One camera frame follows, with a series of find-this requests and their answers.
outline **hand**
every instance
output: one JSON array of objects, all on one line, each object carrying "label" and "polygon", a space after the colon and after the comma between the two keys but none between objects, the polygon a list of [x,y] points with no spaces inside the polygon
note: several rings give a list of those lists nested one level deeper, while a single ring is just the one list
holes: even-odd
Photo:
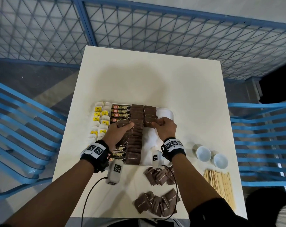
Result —
[{"label": "hand", "polygon": [[169,137],[176,137],[177,125],[173,120],[163,117],[158,119],[157,122],[152,122],[153,127],[157,130],[158,135],[162,141]]},{"label": "hand", "polygon": [[116,123],[113,123],[109,126],[108,131],[103,137],[103,141],[108,145],[109,150],[113,151],[116,149],[116,144],[122,139],[126,131],[131,129],[134,126],[133,122],[118,128]]}]

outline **person's left hand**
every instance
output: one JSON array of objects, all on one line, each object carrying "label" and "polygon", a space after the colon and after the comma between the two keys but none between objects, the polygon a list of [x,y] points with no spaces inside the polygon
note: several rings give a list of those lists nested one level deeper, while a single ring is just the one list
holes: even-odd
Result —
[{"label": "person's left hand", "polygon": [[108,145],[109,150],[113,151],[116,149],[116,144],[122,139],[126,131],[131,129],[134,126],[133,122],[118,128],[116,123],[113,123],[109,126],[108,131],[103,137],[103,141]]}]

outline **small white cup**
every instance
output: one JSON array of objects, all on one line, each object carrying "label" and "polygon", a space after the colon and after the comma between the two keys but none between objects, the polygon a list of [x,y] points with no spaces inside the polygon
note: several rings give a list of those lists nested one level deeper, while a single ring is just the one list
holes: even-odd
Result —
[{"label": "small white cup", "polygon": [[198,160],[200,160],[202,162],[207,162],[211,159],[211,152],[207,147],[200,146],[196,150],[196,156],[197,156]]},{"label": "small white cup", "polygon": [[225,169],[228,167],[228,159],[225,155],[217,153],[213,156],[213,164],[220,169]]}]

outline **blue chair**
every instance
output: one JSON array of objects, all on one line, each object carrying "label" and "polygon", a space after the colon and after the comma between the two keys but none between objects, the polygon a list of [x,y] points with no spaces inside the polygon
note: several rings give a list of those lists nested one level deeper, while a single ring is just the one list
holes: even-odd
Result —
[{"label": "blue chair", "polygon": [[252,111],[230,118],[242,186],[286,186],[286,102],[228,107]]},{"label": "blue chair", "polygon": [[60,147],[66,120],[0,83],[0,170],[21,183],[0,193],[0,199],[52,180],[39,174]]}]

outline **sleeve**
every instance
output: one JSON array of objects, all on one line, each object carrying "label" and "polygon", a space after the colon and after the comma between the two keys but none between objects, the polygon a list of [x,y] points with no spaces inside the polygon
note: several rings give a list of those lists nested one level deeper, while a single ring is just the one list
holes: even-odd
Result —
[{"label": "sleeve", "polygon": [[223,198],[213,198],[194,208],[190,214],[190,226],[253,226],[237,216]]}]

